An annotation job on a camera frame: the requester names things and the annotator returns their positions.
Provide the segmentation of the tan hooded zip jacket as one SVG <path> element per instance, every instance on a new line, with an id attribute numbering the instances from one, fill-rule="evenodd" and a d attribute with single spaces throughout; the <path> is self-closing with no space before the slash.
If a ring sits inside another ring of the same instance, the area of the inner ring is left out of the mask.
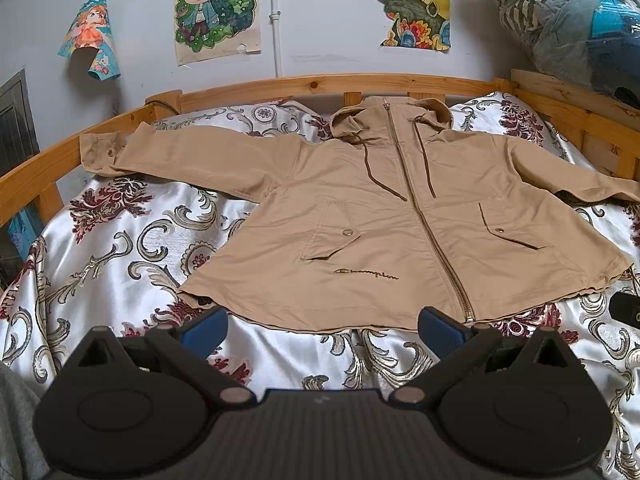
<path id="1" fill-rule="evenodd" d="M 454 130 L 434 99 L 371 96 L 330 125 L 311 143 L 144 124 L 84 134 L 81 162 L 253 202 L 179 296 L 282 330 L 412 330 L 426 306 L 494 320 L 604 289 L 630 268 L 574 205 L 634 202 L 637 182 L 524 139 Z"/>

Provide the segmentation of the bagged pile of clothes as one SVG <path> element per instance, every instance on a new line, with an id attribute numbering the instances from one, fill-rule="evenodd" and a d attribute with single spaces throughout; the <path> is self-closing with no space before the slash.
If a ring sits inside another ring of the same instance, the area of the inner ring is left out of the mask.
<path id="1" fill-rule="evenodd" d="M 497 0 L 541 73 L 639 106 L 638 0 Z"/>

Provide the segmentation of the floral satin bed cover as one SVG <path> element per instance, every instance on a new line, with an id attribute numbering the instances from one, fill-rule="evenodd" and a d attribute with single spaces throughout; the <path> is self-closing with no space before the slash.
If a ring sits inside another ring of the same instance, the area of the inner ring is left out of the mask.
<path id="1" fill-rule="evenodd" d="M 179 286 L 239 231 L 253 205 L 145 177 L 90 179 L 29 247 L 1 297 L 1 359 L 24 393 L 41 396 L 97 325 L 135 337 L 196 310 Z M 639 333 L 612 318 L 612 290 L 504 318 L 526 337 L 555 328 L 601 390 L 613 419 L 600 468 L 639 474 Z M 268 389 L 390 393 L 435 364 L 418 335 L 391 328 L 296 334 L 229 316 L 209 364 L 257 394 Z"/>

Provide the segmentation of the grey cloth at corner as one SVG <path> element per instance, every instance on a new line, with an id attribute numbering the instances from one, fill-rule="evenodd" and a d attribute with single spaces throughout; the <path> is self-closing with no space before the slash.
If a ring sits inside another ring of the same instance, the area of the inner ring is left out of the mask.
<path id="1" fill-rule="evenodd" d="M 49 466 L 32 430 L 38 396 L 24 380 L 1 364 L 1 478 L 43 479 Z"/>

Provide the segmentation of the curled orange character poster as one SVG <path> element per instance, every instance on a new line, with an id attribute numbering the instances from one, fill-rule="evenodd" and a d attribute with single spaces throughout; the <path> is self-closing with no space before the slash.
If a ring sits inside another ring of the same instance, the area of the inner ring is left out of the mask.
<path id="1" fill-rule="evenodd" d="M 77 50 L 93 52 L 88 68 L 88 75 L 93 79 L 104 81 L 120 76 L 107 0 L 88 0 L 80 7 L 58 49 L 58 56 L 71 58 Z"/>

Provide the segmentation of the anime girl poster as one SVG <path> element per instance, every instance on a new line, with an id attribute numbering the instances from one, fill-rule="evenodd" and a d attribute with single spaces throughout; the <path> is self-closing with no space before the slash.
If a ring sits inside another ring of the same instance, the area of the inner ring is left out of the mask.
<path id="1" fill-rule="evenodd" d="M 258 0 L 174 0 L 177 64 L 262 50 Z"/>

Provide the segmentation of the colourful landscape poster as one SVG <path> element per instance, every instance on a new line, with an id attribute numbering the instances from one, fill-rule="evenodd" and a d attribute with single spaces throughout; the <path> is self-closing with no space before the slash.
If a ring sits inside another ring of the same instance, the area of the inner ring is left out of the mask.
<path id="1" fill-rule="evenodd" d="M 382 47 L 447 52 L 450 0 L 376 0 L 392 24 Z"/>

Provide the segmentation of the wooden bed frame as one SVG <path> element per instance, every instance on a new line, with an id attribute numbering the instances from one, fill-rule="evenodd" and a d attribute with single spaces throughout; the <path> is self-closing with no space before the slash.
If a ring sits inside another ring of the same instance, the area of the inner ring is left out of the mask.
<path id="1" fill-rule="evenodd" d="M 574 87 L 554 77 L 512 70 L 508 79 L 482 81 L 418 74 L 324 74 L 264 79 L 206 90 L 171 90 L 150 96 L 142 107 L 92 126 L 94 132 L 128 134 L 142 122 L 186 114 L 217 106 L 258 103 L 300 96 L 338 94 L 344 104 L 355 105 L 366 94 L 400 93 L 415 99 L 476 98 L 489 92 L 511 93 L 547 118 L 590 162 L 605 157 L 592 142 L 602 141 L 615 152 L 614 174 L 639 177 L 639 112 L 602 94 Z M 63 207 L 56 184 L 80 164 L 77 136 L 58 142 L 32 156 L 1 178 L 1 221 L 8 223 L 21 209 L 35 206 L 42 222 Z"/>

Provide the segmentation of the dark window frame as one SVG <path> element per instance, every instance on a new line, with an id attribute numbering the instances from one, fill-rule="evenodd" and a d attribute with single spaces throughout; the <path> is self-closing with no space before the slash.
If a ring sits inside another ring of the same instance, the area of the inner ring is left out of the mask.
<path id="1" fill-rule="evenodd" d="M 0 157 L 1 173 L 6 174 L 39 153 L 26 73 L 20 70 L 1 87 Z"/>

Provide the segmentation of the white wall pipe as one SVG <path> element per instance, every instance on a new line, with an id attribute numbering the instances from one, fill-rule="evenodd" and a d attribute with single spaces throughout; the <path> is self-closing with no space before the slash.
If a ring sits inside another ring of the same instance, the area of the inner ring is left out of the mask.
<path id="1" fill-rule="evenodd" d="M 277 78 L 283 76 L 280 19 L 279 0 L 270 0 L 269 21 L 272 28 L 274 73 Z"/>

